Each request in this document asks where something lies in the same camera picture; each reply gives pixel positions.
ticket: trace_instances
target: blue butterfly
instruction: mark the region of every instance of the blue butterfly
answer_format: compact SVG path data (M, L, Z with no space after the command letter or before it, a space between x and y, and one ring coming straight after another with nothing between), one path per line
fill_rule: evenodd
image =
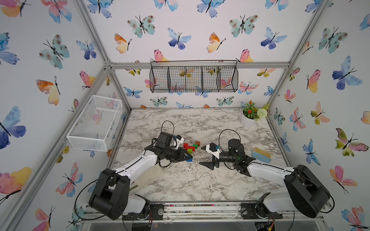
M233 99L234 97L232 96L232 97L228 97L228 98L226 98L226 97L224 97L223 99L216 99L216 101L217 101L217 104L221 107L221 106L223 106L223 104L227 104L227 105L230 105L230 104L232 104L232 99Z
M207 98L208 97L208 93L210 93L210 91L203 91L200 87L198 86L195 86L196 87L196 90L198 92L195 93L195 95L202 95L204 98Z
M205 9L207 9L206 13L209 11L209 16L211 18L217 17L217 11L215 8L224 3L224 1L225 0L202 0L203 3L197 6L198 12L202 13Z
M14 126L20 122L21 111L14 106L9 114L5 117L4 122L0 123L0 149L10 144L9 136L16 138L24 136L26 133L25 126Z
M261 42L261 46L265 47L269 45L269 49L272 50L276 47L275 43L279 43L288 37L287 35L276 36L278 33L275 32L275 35L274 35L274 33L269 27L266 28L266 34L265 34L266 40L263 40Z
M178 103L178 102L176 102L176 106L179 107L179 108L191 108L191 106L185 106L185 104L181 104L181 103Z
M350 75L350 73L355 72L352 68L352 70L349 70L351 67L351 57L347 56L344 60L343 64L340 65L342 69L340 71L333 71L333 79L339 79L337 83L337 89L343 90L346 86L346 82L349 86L358 86L362 84L362 80L354 77L353 75Z
M83 43L80 41L76 41L77 45L80 46L81 50L85 51L84 58L86 60L90 59L90 55L92 58L96 58L96 53L93 51L95 49L94 44L91 42L90 45L87 44L87 42Z
M307 163L311 163L311 160L313 160L316 164L320 165L320 162L319 160L317 159L317 157L314 155L315 152L312 152L313 150L313 142L312 142L312 139L310 140L310 143L308 144L308 147L306 145L303 145L303 150L305 152L307 152L307 157L306 157L306 161Z
M134 89L134 90L131 90L131 89L126 88L126 87L124 87L124 89L127 91L127 92L126 92L126 95L127 95L127 96L135 96L136 98L140 98L139 94L140 94L142 91L135 91L135 89Z
M89 8L91 13L96 13L97 10L99 10L101 13L106 17L110 18L111 13L107 10L107 8L113 3L113 0L89 0L92 4L88 5L87 8Z
M2 34L0 34L0 58L2 60L4 60L5 62L8 62L8 63L14 65L19 60L17 58L17 56L15 54L13 54L13 53L4 51L4 50L9 49L9 47L7 47L8 41L9 41L8 34L9 33L2 33Z
M306 6L305 12L311 12L314 13L315 10L319 7L321 0L313 0L315 3L308 4Z
M267 92L264 93L264 95L271 95L273 92L274 92L274 89L272 89L272 87L270 86L267 86Z
M138 23L136 20L128 20L127 24L130 27L132 27L133 33L136 34L138 38L142 37L143 31L144 31L144 34L145 34L145 31L148 32L148 34L151 34L151 35L154 34L155 27L153 24L151 24L152 22L154 22L154 17L152 15L145 17L142 21L141 21L140 15L139 15L139 18L136 16L135 18L137 18L137 20L139 20L140 23Z
M290 148L288 147L288 141L286 140L286 132L284 133L284 135L283 135L283 138L281 138L280 137L280 140L281 140L281 142L283 143L283 145L284 145L284 147L285 147L285 150L287 151L287 152L290 152Z
M181 34L179 33L177 35L176 32L174 32L171 28L167 28L167 30L168 30L169 36L172 38L172 40L169 41L168 44L172 47L175 47L177 45L180 50L185 49L184 43L187 43L190 41L191 35L180 37L182 33Z
M159 105L163 104L163 105L167 105L167 97L162 97L162 98L155 98L155 99L150 99L150 101L152 101L152 103L154 104L154 106L158 107Z
M334 27L333 28L333 33L332 33L331 36L330 36L330 34L331 34L330 29L325 28L323 30L323 38L319 42L319 51L321 49L323 49L324 47L325 48L329 47L327 51L329 52L329 54L331 54L339 47L339 41L343 41L347 38L348 33L339 32L339 33L335 34L335 32L337 30L338 30L338 28L335 29L335 27Z

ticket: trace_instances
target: orange butterfly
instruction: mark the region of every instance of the orange butterfly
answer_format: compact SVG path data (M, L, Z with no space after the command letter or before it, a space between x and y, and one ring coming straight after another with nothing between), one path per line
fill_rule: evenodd
M217 51L218 48L220 47L220 45L222 44L223 41L225 41L226 39L223 39L221 42L220 42L220 39L217 37L217 35L213 32L210 37L209 37L209 43L211 43L211 45L209 45L207 47L207 50L208 50L208 53L212 53L214 51Z
M41 92L44 92L45 95L50 94L48 97L48 101L50 104L58 105L59 103L59 96L60 92L58 89L58 84L57 84L57 77L54 76L54 83L44 81L44 80L36 80L36 85L39 88Z

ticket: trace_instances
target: white wire basket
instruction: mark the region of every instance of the white wire basket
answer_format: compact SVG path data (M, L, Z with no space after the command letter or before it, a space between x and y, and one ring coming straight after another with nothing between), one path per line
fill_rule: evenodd
M92 95L67 139L74 148L108 151L121 114L121 100Z

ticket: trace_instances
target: pink butterfly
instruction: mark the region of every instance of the pink butterfly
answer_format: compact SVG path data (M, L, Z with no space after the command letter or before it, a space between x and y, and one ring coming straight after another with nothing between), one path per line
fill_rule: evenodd
M41 0L42 4L50 6L49 15L54 22L60 24L60 17L63 15L68 21L72 19L72 13L64 8L67 5L67 0Z
M250 95L253 93L253 89L256 89L258 87L258 84L251 85L252 82L249 82L248 85L246 85L244 82L240 82L240 89L238 90L238 93L241 94L243 92L246 92L247 95Z
M284 94L284 98L285 98L285 101L288 101L290 103L290 105L292 104L291 100L296 97L296 94L293 93L292 95L290 95L290 89L286 90L286 94Z
M330 169L330 175L333 177L333 180L336 181L343 188L345 194L346 192L348 193L348 191L343 187L343 185L357 186L357 182L349 178L343 180L343 173L343 167L339 165L335 166L335 170Z
M40 225L38 225L32 231L48 231L49 228L51 228L50 217L51 217L51 213L54 211L54 209L53 209L53 207L51 207L49 216L46 215L42 209L40 209L40 208L36 209L36 211L35 211L36 219L39 220L39 221L44 221L44 222L42 222Z
M303 116L299 116L299 110L298 108L294 110L294 115L290 115L289 121L293 122L293 130L298 131L298 128L306 128L306 125L300 120Z
M74 163L71 169L70 177L68 177L67 174L65 174L65 176L63 177L67 178L67 181L59 185L59 187L57 187L55 191L57 193L60 193L61 195L63 195L65 191L67 191L67 197L73 197L76 193L74 187L76 186L77 183L82 181L82 173L77 174L77 172L78 172L77 163Z
M317 92L317 81L319 80L319 77L320 77L320 74L321 74L321 71L320 70L316 70L311 78L308 78L308 75L306 76L307 77L307 88L310 88L310 90L312 91L312 93L316 93Z

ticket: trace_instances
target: butterfly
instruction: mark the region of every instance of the butterfly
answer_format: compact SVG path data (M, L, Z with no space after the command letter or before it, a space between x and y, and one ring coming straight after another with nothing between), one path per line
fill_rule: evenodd
M8 42L9 42L9 33L2 33L0 34L0 58L4 60L5 62L8 62L10 64L17 64L17 61L19 60L17 56L13 53L10 53L8 51L4 51L9 49L7 47Z
M281 142L283 143L283 146L285 147L285 150L287 152L290 152L290 148L288 147L288 141L286 140L286 132L283 135L283 138L280 137Z
M309 49L313 48L313 46L310 46L310 41L307 41L303 48L304 48L304 49L306 49L306 50L303 52L303 54L305 54L305 53L306 53L306 51L308 51Z
M253 22L257 21L258 15L250 16L245 21L244 21L245 15L243 18L242 16L240 16L240 18L242 19L242 22L240 22L238 19L232 19L229 21L229 24L232 27L231 34L233 35L234 38L236 38L239 35L240 31L243 33L243 30L246 34L251 34L255 27Z
M166 5L166 2L171 11L174 11L179 7L179 4L176 0L154 0L155 7L158 9L161 9L163 4Z
M330 120L328 118L326 118L324 115L322 115L322 113L325 113L323 112L324 110L321 110L321 105L320 105L320 102L317 102L317 105L315 107L316 111L311 111L311 116L312 117L315 117L315 124L319 125L320 124L320 121L322 121L323 123L329 123Z
M368 27L370 27L370 14L364 17L364 20L360 24L360 30L365 30Z
M198 12L202 13L205 9L206 13L209 11L209 16L211 18L217 17L217 8L219 5L225 2L225 0L202 0L203 3L197 5Z
M250 95L252 94L252 90L253 89L256 89L256 87L258 87L259 85L258 84L254 84L254 85L250 85L252 82L249 82L248 85L246 85L244 82L240 82L240 89L238 90L238 93L241 94L243 92L246 92L247 95Z
M289 77L289 81L292 81L293 79L295 79L295 76L296 74L298 74L298 72L300 71L300 68L299 67L294 67L291 74L290 74L290 77Z
M188 36L181 36L180 32L177 35L175 31L173 31L171 28L167 28L169 36L172 38L171 41L168 42L168 44L172 47L175 47L176 45L180 50L185 49L184 43L187 43L191 40L191 35Z
M168 59L166 59L162 52L160 50L155 50L154 51L154 58L155 58L155 61L156 62L163 62L163 61L169 61Z
M198 87L198 86L195 86L195 87L196 87L196 90L198 91L198 92L195 93L195 95L202 95L203 98L208 97L207 94L210 93L210 91L203 91L200 87Z
M136 20L128 20L127 24L130 27L132 27L132 31L134 32L134 34L138 36L138 38L142 37L143 31L144 31L144 34L145 34L145 31L148 32L148 34L152 34L152 35L154 34L155 27L153 24L151 24L152 22L154 22L154 17L152 15L145 17L142 21L141 21L140 15L139 15L139 18L136 16L135 18L137 18L140 23L138 23Z
M55 81L55 84L52 82L38 79L36 80L36 85L41 92L45 93L45 95L49 94L48 102L50 104L58 105L60 92L58 89L56 76L54 76L54 81Z
M308 144L308 147L307 145L303 145L303 150L306 153L306 161L308 164L311 163L311 161L313 160L316 164L320 165L320 162L319 160L317 159L317 157L314 155L316 152L312 152L313 150L313 142L312 142L312 139L310 140L309 144Z
M126 95L127 96L135 96L135 98L140 98L139 94L142 92L142 91L135 91L135 89L131 90L129 88L126 88L124 87L124 89L127 91L126 92Z
M271 68L271 69L262 68L262 69L259 70L260 72L257 74L257 76L263 75L265 78L269 77L270 76L269 73L273 72L274 70L276 70L276 68Z
M240 56L240 60L236 58L239 62L253 62L253 59L249 56L249 50L245 49L242 51L242 55Z
M106 18L112 17L111 13L107 10L107 8L113 3L113 0L89 0L91 2L90 5L87 6L91 13L96 13L97 10L98 14L101 13Z
M337 142L337 146L335 147L336 149L342 149L342 155L344 156L354 156L353 151L364 151L366 152L369 149L369 146L363 143L359 142L352 142L357 139L352 139L353 138L353 133L352 137L350 140L347 140L346 134L344 131L340 128L337 128L338 132L338 138L339 140L335 140Z
M293 130L298 131L298 128L303 129L306 128L306 125L300 120L303 116L299 116L298 108L294 110L293 115L290 115L289 121L293 122Z
M221 107L221 106L223 106L224 104L226 105L230 105L230 104L232 104L232 99L233 99L234 97L232 96L232 97L228 97L228 98L226 98L226 97L224 97L223 99L216 99L216 101L217 101L217 104Z
M319 77L320 77L320 74L321 74L321 71L320 70L316 70L311 78L309 78L308 75L306 75L307 77L307 88L310 88L310 90L312 91L312 93L316 93L317 92L317 81L319 80Z
M333 53L338 47L339 47L339 41L343 41L348 36L348 33L346 32L335 32L338 30L338 28L335 30L335 27L333 28L333 34L330 36L330 29L325 28L323 30L323 38L319 42L319 50L323 49L324 47L328 48L328 52L331 54Z
M319 7L321 0L313 0L315 3L308 4L306 6L305 12L311 12L314 13L315 10Z
M78 207L78 205L76 206L76 211L77 211L77 214L82 217L84 215L84 208L82 206ZM81 221L79 221L79 217L76 215L76 212L74 211L74 208L72 209L72 221L68 221L70 225L72 225L68 231L79 231L80 230L80 224L81 224Z
M359 208L352 208L353 214L348 211L347 209L343 210L341 212L342 218L351 223L353 228L351 231L364 231L364 229L370 229L369 227L366 227L363 225L364 220L365 220L365 214L364 214L364 209L360 206Z
M130 42L132 41L132 39L130 39L127 42L123 37L121 37L117 33L114 34L114 40L117 42L117 44L119 44L119 46L116 47L116 50L119 51L121 54L128 51L128 46L130 45Z
M77 43L77 45L79 45L79 47L81 48L81 50L85 52L84 58L86 60L89 60L90 59L90 56L92 58L96 58L96 53L95 53L95 51L93 51L95 49L93 42L91 42L88 45L87 44L87 41L85 43L83 43L83 42L80 42L80 41L77 40L76 43Z
M212 53L214 51L217 51L218 48L221 46L222 42L225 41L226 39L224 38L221 42L220 42L220 39L217 37L217 35L213 32L210 37L209 37L209 40L211 43L211 45L209 45L207 47L207 50L208 50L208 53Z
M155 98L155 99L150 99L150 101L153 102L154 106L158 107L159 105L167 105L167 97L162 97L162 98Z
M281 10L285 9L288 6L289 2L288 2L288 0L266 0L265 7L267 9L269 9L274 4L275 5L277 4L277 8L279 9L279 11L281 11Z
M352 72L355 72L352 68L352 70L349 70L351 67L351 57L347 56L344 60L343 64L340 65L342 69L340 71L333 71L333 79L339 79L337 83L337 89L343 90L346 87L346 82L349 86L358 86L362 84L362 80L354 77L353 75L350 75Z
M72 110L68 110L68 111L74 112L74 110L77 108L77 106L78 106L78 100L77 99L74 99L73 100L73 107L71 107Z
M191 108L191 106L185 106L185 104L181 104L181 103L178 103L178 102L176 102L176 106L178 108Z
M9 114L5 117L4 122L0 123L0 149L10 144L9 136L16 138L24 136L26 133L25 126L14 126L20 122L21 111L14 106Z
M343 185L357 186L357 182L349 178L343 180L343 173L344 173L344 169L343 167L339 165L335 166L335 170L330 169L330 175L332 176L333 180L337 182L343 188L343 191L345 194L346 192L347 193L349 192L343 187Z
M269 49L272 50L276 47L275 43L279 43L279 42L285 40L288 37L287 35L277 36L278 33L275 32L275 34L274 34L269 27L266 28L266 34L265 34L266 40L263 40L261 42L261 46L265 47L265 46L269 45Z
M77 163L74 163L71 169L70 177L68 177L67 174L64 174L65 176L63 177L67 178L67 181L59 185L55 192L63 195L67 191L67 197L73 197L76 193L74 187L76 186L77 183L82 181L83 177L82 173L77 174L77 172L78 172Z
M38 221L44 221L40 225L38 225L36 228L34 228L32 231L48 231L49 228L51 228L50 225L50 219L51 219L51 213L54 211L53 207L50 209L49 216L45 214L45 212L38 208L35 211L35 217Z
M52 66L62 69L63 65L62 61L60 60L63 60L62 57L64 58L69 57L69 51L67 50L67 47L62 44L62 37L57 34L55 35L53 42L51 43L52 46L50 45L49 41L47 41L47 43L48 44L45 43L43 44L50 47L51 50L44 49L40 51L39 53L40 58L44 60L49 60Z
M133 76L135 76L135 74L140 75L141 73L141 69L126 69L126 71L128 71L128 73L130 73Z
M20 0L7 0L1 1L0 4L3 5L2 12L8 17L17 17L18 14L22 17L22 10L24 5L31 5L26 3L27 0L24 2L20 2Z
M60 17L63 15L68 21L72 19L72 13L65 8L67 0L41 0L42 4L50 6L49 15L52 17L54 22L60 24Z
M288 101L290 103L290 105L292 105L291 100L294 99L294 97L296 97L295 93L290 95L290 89L286 90L286 94L284 94L284 98L285 98L285 101Z
M279 112L278 108L276 108L274 119L277 120L278 125L281 125L285 121L285 117Z
M24 167L19 171L12 173L0 173L0 193L6 194L0 199L0 205L8 199L11 195L19 193L26 184L28 178L32 173L32 169Z
M370 112L365 111L361 118L361 121L367 124L370 124Z
M269 95L271 95L274 92L274 89L272 89L272 87L270 87L270 86L267 86L267 90L268 91L265 92L264 95L269 96Z

